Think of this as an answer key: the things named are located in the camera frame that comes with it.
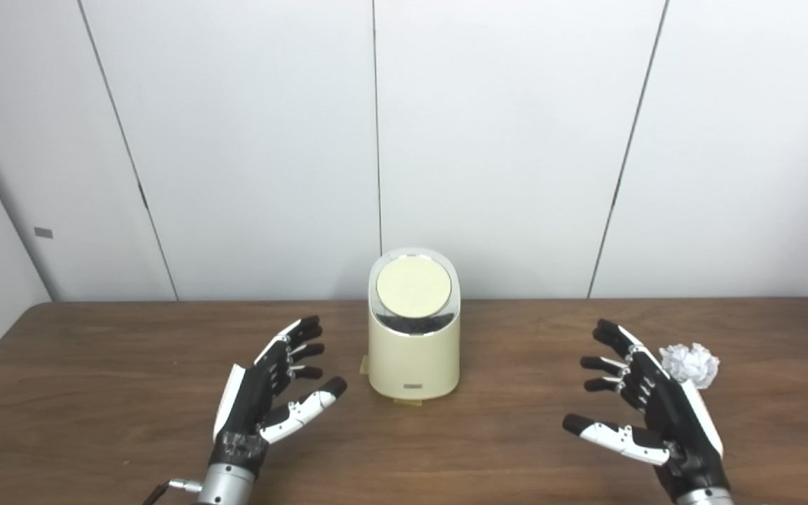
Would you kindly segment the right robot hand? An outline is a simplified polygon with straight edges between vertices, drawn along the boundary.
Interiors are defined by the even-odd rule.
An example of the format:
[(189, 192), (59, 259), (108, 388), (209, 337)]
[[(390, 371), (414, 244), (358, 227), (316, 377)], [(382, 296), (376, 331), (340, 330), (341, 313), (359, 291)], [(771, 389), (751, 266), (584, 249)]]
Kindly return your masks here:
[(698, 389), (680, 381), (647, 346), (620, 326), (600, 319), (593, 338), (619, 360), (581, 357), (585, 370), (606, 372), (587, 380), (587, 392), (619, 394), (642, 413), (644, 425), (619, 425), (570, 413), (565, 431), (594, 445), (654, 467), (673, 504), (732, 504), (731, 485), (722, 466), (724, 445)]

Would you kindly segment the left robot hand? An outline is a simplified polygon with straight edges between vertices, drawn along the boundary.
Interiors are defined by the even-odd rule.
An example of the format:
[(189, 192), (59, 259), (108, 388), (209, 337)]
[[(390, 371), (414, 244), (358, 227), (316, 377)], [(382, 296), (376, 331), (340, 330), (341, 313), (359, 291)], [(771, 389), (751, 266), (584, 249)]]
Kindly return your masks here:
[(301, 318), (276, 333), (250, 365), (233, 365), (216, 412), (211, 466), (238, 467), (259, 477), (273, 444), (304, 428), (346, 392), (347, 382), (333, 377), (297, 400), (279, 400), (293, 381), (323, 377), (321, 368), (301, 364), (324, 353), (317, 342), (322, 334), (316, 314)]

